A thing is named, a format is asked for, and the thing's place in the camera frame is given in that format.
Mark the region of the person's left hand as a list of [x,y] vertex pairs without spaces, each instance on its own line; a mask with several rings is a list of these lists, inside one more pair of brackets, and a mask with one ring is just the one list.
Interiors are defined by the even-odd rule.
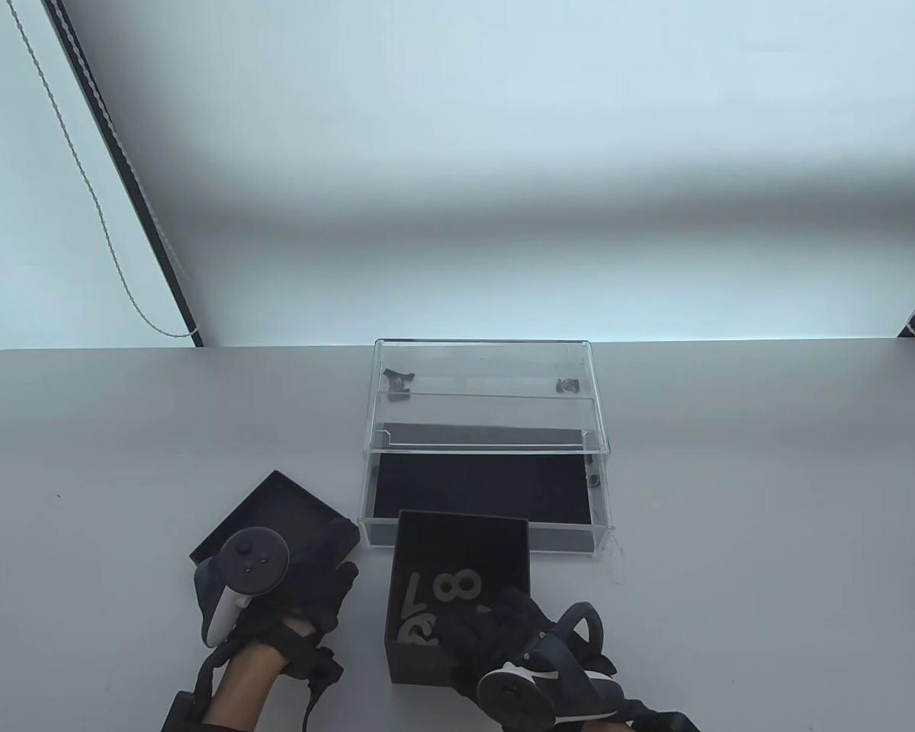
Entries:
[[336,683],[342,666],[321,643],[338,627],[340,608],[357,575],[351,561],[329,569],[297,565],[276,589],[242,610],[227,641],[210,653],[201,673],[210,677],[242,649],[260,644],[280,655],[286,676],[311,686]]

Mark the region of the person's right hand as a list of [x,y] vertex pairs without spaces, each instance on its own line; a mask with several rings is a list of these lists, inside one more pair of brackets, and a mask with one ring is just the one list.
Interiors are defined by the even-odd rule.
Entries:
[[453,666],[451,686],[477,704],[480,679],[522,654],[540,632],[552,627],[553,621],[527,593],[512,588],[486,612],[471,607],[444,610],[431,638]]

